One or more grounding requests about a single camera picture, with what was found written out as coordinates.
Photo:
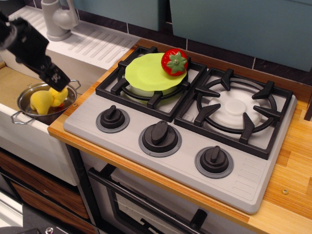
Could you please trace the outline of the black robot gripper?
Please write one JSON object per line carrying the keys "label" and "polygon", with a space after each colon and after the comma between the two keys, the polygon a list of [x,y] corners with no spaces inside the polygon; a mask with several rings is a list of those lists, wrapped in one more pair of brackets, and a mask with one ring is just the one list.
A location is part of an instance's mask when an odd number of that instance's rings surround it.
{"label": "black robot gripper", "polygon": [[18,63],[37,73],[51,88],[62,91],[71,80],[46,55],[49,41],[23,18],[10,21],[8,26],[6,49],[15,55]]}

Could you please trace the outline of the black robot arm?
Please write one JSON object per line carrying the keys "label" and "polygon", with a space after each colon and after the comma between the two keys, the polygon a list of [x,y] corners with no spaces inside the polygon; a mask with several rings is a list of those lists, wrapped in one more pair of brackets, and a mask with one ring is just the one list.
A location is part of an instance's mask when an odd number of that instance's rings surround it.
{"label": "black robot arm", "polygon": [[23,18],[9,20],[6,15],[0,14],[0,49],[8,50],[17,63],[38,74],[41,80],[60,92],[70,83],[70,79],[46,55],[48,44],[48,39],[28,21]]}

